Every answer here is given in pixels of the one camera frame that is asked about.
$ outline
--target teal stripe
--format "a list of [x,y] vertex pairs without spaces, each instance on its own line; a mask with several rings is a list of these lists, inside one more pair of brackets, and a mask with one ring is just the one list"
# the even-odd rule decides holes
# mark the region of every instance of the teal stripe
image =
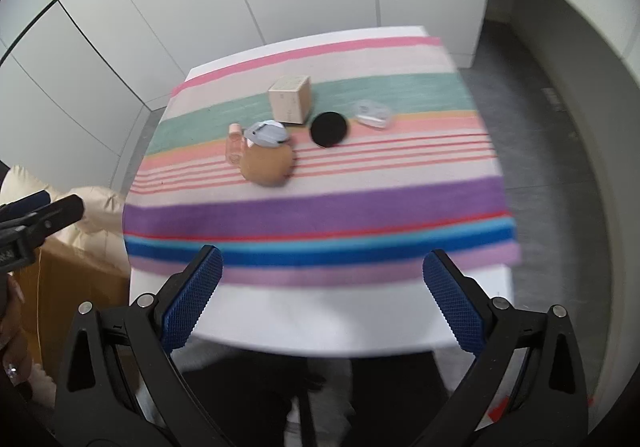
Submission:
[[[350,118],[353,103],[364,98],[398,113],[476,109],[456,73],[347,78],[313,84],[312,90],[311,117],[337,111]],[[230,123],[248,127],[272,116],[266,92],[188,112],[160,123],[146,154],[225,138]]]
[[[342,250],[377,249],[381,247],[397,247],[400,245],[414,245],[426,239],[449,239],[451,237],[466,237],[501,229],[514,229],[513,218],[503,217],[493,220],[462,223],[441,229],[417,231],[402,234],[385,234],[382,236],[341,237],[337,239],[316,239],[307,241],[268,241],[268,242],[222,242],[210,243],[216,245],[223,252],[244,253],[294,253],[294,252],[340,252]],[[126,236],[127,243],[137,245],[151,245],[158,248],[175,248],[199,250],[209,243],[203,241],[180,241],[148,239],[146,237]]]

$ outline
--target screw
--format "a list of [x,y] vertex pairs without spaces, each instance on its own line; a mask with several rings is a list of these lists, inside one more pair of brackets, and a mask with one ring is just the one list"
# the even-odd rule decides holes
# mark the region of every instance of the screw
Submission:
[[85,313],[89,313],[93,307],[94,307],[94,305],[92,305],[89,301],[85,301],[81,305],[78,306],[78,311],[82,315],[84,315]]
[[153,304],[154,296],[150,293],[145,293],[138,297],[138,300],[136,302],[141,308],[146,308],[147,306],[151,306]]
[[498,310],[506,310],[510,306],[509,301],[504,297],[494,297],[491,302]]
[[564,306],[556,304],[555,306],[553,306],[553,308],[551,308],[551,310],[556,317],[566,317],[566,308]]

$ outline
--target black pants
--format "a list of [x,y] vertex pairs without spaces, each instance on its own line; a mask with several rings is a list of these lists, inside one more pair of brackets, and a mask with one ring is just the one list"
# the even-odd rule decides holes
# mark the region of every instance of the black pants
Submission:
[[[431,352],[353,359],[351,369],[354,416],[343,447],[408,447],[447,400]],[[300,357],[241,351],[183,376],[236,447],[282,447],[306,374]]]

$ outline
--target pink bottle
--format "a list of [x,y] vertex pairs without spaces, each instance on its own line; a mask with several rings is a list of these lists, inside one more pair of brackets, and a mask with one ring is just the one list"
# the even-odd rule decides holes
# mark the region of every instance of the pink bottle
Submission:
[[239,166],[242,154],[244,154],[244,136],[242,136],[242,126],[239,123],[232,123],[229,126],[229,134],[226,137],[226,162],[231,165]]

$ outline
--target clear plastic container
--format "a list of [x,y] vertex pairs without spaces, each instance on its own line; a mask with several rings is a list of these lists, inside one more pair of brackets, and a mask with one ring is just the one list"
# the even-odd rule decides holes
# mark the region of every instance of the clear plastic container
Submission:
[[393,112],[384,104],[373,100],[359,100],[354,104],[355,117],[362,125],[385,129],[393,120]]
[[229,134],[226,137],[225,158],[226,162],[236,167],[240,166],[240,159],[244,154],[244,136],[242,136],[242,126],[239,123],[232,123],[229,126]]

